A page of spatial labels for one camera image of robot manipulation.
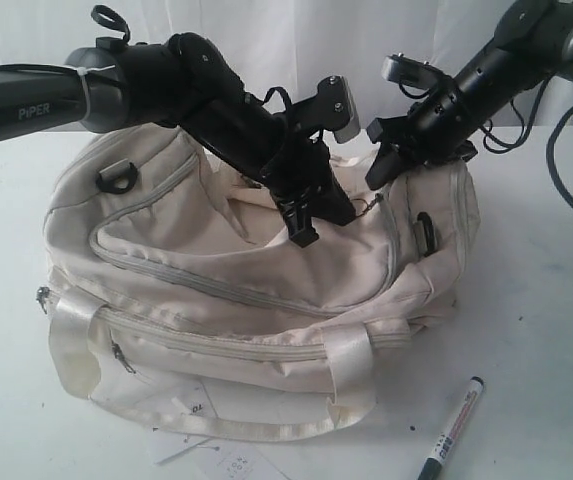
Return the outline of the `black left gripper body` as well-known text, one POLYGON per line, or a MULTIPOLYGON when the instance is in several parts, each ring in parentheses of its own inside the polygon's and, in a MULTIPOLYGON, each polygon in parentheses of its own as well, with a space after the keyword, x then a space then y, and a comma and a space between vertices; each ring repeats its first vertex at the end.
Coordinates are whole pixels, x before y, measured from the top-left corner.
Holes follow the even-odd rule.
POLYGON ((276 205, 302 198, 320 205, 336 200, 330 152, 321 131, 311 137, 278 128, 258 140, 258 154, 258 178, 276 205))

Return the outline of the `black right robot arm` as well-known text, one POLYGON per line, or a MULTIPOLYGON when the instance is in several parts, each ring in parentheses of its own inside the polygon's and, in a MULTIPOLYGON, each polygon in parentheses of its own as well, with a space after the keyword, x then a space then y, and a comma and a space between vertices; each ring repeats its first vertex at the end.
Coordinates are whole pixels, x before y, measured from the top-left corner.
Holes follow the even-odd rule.
POLYGON ((573 1, 514 2, 455 76, 402 54, 385 58, 382 76, 425 95, 406 115, 368 125, 379 147, 366 175, 371 190, 419 166, 469 161, 471 135, 517 95, 555 76, 573 82, 573 1))

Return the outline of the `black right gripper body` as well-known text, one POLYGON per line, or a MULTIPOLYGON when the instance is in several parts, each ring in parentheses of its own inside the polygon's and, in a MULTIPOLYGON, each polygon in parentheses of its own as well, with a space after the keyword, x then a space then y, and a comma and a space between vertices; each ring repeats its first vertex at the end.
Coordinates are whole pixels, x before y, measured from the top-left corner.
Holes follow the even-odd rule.
POLYGON ((375 118, 368 125, 368 137, 379 143, 379 153, 395 153, 414 164, 442 165, 476 156, 470 140, 451 140, 441 134, 417 133, 407 117, 375 118))

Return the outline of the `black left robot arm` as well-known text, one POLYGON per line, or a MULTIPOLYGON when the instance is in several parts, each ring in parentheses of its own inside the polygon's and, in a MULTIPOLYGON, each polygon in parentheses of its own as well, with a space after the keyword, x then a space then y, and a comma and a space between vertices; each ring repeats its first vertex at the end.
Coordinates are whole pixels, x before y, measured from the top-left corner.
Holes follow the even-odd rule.
POLYGON ((0 65, 0 141, 77 122, 93 133, 144 124, 180 128, 269 191, 295 244, 318 235, 315 220, 337 226, 356 211, 331 171, 323 135, 354 138, 359 124, 349 87, 323 79, 315 95, 293 101, 276 86, 278 112, 249 92, 215 45, 194 33, 163 44, 100 37, 63 65, 0 65))

